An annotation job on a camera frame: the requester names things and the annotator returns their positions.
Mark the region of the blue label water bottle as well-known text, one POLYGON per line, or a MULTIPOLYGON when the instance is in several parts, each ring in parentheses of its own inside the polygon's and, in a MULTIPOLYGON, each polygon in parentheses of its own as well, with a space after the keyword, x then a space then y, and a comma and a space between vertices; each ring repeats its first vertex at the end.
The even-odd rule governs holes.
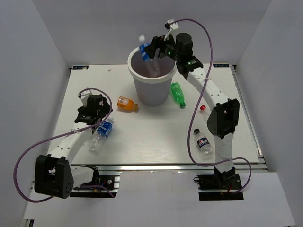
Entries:
POLYGON ((92 139, 88 141, 88 148, 91 154, 100 155, 103 145, 112 131, 113 124, 114 118, 109 117, 95 130, 92 139))
POLYGON ((144 48, 147 47, 150 43, 145 41, 145 36, 141 35, 139 36, 139 49, 141 52, 141 57, 144 60, 148 73, 149 73, 149 77, 158 77, 160 75, 160 67, 159 64, 157 62, 156 59, 150 59, 149 56, 147 55, 147 53, 145 52, 144 48))

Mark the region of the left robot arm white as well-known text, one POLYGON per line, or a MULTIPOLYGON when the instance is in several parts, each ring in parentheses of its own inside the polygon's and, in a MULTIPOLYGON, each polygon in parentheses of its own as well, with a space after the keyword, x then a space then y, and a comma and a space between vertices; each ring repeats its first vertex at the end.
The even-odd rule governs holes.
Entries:
POLYGON ((35 161, 34 190, 36 193, 66 199, 74 188, 99 186, 100 176, 92 165, 71 167, 71 163, 84 143, 90 139, 100 123, 111 111, 102 95, 88 94, 78 108, 74 128, 70 135, 47 155, 39 155, 35 161))

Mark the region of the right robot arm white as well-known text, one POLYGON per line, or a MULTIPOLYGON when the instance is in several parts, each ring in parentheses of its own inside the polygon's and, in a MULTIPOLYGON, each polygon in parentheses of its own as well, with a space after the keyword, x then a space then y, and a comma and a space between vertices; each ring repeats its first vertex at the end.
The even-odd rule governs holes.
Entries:
POLYGON ((235 178, 232 162, 232 139, 239 121, 240 103, 228 98, 206 75, 203 64, 193 55, 192 37, 187 33, 155 36, 144 51, 153 59, 169 57, 178 72, 203 96, 211 110, 206 125, 214 137, 214 184, 226 188, 235 178))

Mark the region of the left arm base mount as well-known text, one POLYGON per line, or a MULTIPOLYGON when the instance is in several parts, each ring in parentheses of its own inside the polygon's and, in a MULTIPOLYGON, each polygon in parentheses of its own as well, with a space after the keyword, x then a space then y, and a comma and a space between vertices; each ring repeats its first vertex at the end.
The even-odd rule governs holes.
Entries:
POLYGON ((81 165, 71 170, 73 187, 70 197, 114 198, 117 194, 120 175, 99 171, 96 166, 81 165))

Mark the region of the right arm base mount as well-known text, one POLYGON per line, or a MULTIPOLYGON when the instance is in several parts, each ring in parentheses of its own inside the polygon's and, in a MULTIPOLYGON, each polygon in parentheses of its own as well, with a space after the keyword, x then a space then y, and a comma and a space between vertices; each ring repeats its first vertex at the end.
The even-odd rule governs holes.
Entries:
POLYGON ((193 181, 198 185, 200 201, 241 201, 243 192, 236 192, 242 188, 238 174, 227 182, 220 183, 214 174, 197 175, 193 181))

